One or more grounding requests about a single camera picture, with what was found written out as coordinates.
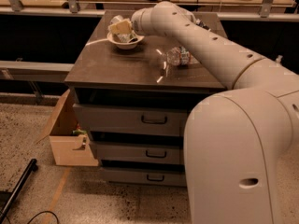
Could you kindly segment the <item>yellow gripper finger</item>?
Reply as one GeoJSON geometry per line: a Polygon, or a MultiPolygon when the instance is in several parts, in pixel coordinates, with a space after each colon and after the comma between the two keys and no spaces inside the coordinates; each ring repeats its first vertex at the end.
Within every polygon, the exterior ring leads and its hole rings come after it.
{"type": "Polygon", "coordinates": [[[114,35],[127,35],[133,31],[133,28],[131,22],[128,19],[124,19],[110,24],[108,30],[114,35]]]}

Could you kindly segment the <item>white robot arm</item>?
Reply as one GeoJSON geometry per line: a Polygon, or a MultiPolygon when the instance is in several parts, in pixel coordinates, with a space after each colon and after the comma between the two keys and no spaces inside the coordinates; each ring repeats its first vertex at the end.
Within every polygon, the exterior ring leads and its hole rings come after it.
{"type": "Polygon", "coordinates": [[[224,87],[188,116],[184,166],[192,224],[283,224],[278,158],[299,142],[299,76],[163,1],[136,11],[139,35],[172,37],[224,87]]]}

